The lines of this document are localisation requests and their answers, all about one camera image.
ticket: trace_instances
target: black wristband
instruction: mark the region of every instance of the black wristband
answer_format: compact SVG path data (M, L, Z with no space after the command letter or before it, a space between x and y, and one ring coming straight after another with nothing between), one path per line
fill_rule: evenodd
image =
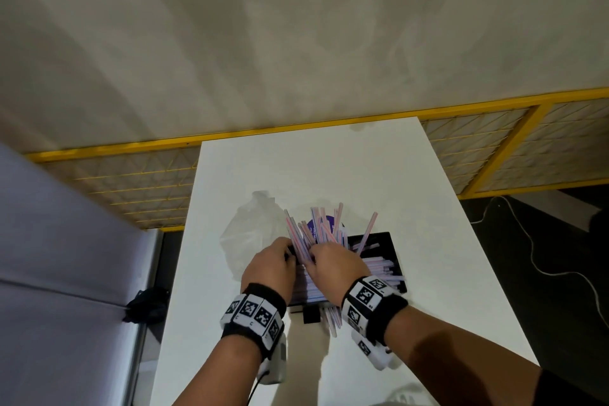
M243 294L236 296L220 319L222 337L242 335L252 340L263 359L273 354L284 324L285 301L270 287L250 284Z
M408 301L376 276L358 278L343 298L342 316L358 333L385 345L389 321Z

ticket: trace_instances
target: clear plastic bag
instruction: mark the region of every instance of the clear plastic bag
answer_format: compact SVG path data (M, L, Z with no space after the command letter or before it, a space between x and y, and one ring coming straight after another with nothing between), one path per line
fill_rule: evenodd
M220 236L220 247L232 278L241 281L252 257L279 236L288 236L284 211L268 192L254 191L252 199L237 209Z

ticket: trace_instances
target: white tabletop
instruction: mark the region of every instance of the white tabletop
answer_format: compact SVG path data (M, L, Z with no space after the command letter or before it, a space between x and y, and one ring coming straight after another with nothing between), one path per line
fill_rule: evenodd
M202 144L151 406L167 406L220 337L239 284L219 237L252 192L267 190L296 220L345 204L350 234L389 231L414 306L536 362L505 294L416 118L257 135ZM345 325L286 316L288 379L260 386L252 405L432 404L403 364L372 367Z

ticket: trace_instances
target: forearm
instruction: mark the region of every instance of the forearm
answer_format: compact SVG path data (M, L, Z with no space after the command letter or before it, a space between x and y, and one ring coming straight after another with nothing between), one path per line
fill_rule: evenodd
M391 320L385 342L442 406L533 402L539 366L415 308Z
M262 362L256 344L240 335L217 343L174 406L242 406Z

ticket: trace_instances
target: gray wall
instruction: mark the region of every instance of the gray wall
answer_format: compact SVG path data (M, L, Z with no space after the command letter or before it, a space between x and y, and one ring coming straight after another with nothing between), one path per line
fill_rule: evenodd
M147 286L144 232L0 145L0 398L7 406L117 406L138 327L118 305Z
M0 0L19 151L609 85L607 0Z

